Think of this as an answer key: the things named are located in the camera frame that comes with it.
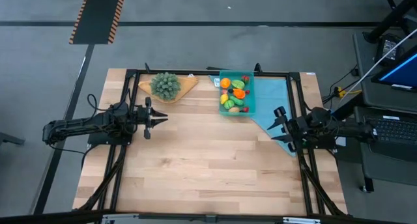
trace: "teal tray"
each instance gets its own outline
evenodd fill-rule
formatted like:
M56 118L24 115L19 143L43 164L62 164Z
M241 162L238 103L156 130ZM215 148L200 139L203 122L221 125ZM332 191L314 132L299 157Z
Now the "teal tray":
M243 88L244 91L250 90L250 93L245 95L245 98L243 99L244 105L243 106L237 106L241 110L243 107L249 107L249 111L247 113L230 113L226 108L220 104L220 96L222 95L222 87L219 87L219 112L221 115L229 116L229 117L250 117L255 114L256 111L256 102L255 102L255 76L253 75L253 72L250 71L229 71L229 70L221 70L220 71L220 81L223 78L229 78L231 81L233 80L241 80L242 76L248 76L249 77L249 83L245 85ZM230 84L230 87L228 89L233 89L234 87L232 84Z

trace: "wooden tabletop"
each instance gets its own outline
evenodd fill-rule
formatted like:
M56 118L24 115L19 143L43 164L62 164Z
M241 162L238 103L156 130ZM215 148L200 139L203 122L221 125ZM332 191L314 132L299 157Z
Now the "wooden tabletop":
M125 72L109 69L100 108L119 101ZM306 103L322 106L315 75L300 75ZM140 80L151 78L141 75ZM143 138L140 127L134 135L126 153L117 211L305 215L297 158L270 140L253 120L219 115L218 89L208 76L198 78L199 83L177 103L152 101L153 108L168 114L169 120L151 130L150 140ZM146 96L138 90L136 104L144 104ZM295 100L300 115L296 96ZM108 145L100 145L88 153L74 208L83 205L101 183L108 152ZM323 188L346 212L334 158L325 150L316 150L315 155ZM310 191L317 211L312 186Z

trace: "orange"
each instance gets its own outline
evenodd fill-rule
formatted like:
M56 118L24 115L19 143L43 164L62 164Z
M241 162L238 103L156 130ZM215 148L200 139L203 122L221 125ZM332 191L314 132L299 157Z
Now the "orange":
M229 86L230 86L230 79L229 78L223 78L221 81L220 81L220 86L222 87L222 88L228 88Z
M243 99L245 98L245 92L242 89L233 89L233 94L236 96L236 98L238 99Z

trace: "computer screen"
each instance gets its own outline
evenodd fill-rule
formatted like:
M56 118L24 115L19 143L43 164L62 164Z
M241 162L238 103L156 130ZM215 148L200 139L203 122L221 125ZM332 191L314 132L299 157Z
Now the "computer screen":
M401 85L417 88L417 52L408 53L389 70L377 77L378 82L388 85Z

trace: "blue cloth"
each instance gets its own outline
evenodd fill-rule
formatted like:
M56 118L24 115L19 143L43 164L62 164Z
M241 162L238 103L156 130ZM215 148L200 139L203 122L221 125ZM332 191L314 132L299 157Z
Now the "blue cloth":
M219 76L210 76L214 82L214 78ZM274 110L283 106L287 112L287 117L291 118L291 111L288 101L287 81L282 79L255 79L255 100L256 113L251 117L270 137L283 135L282 126L277 126L271 130L268 129L274 123ZM295 157L294 152L288 149L288 143L276 141L284 151L290 156Z

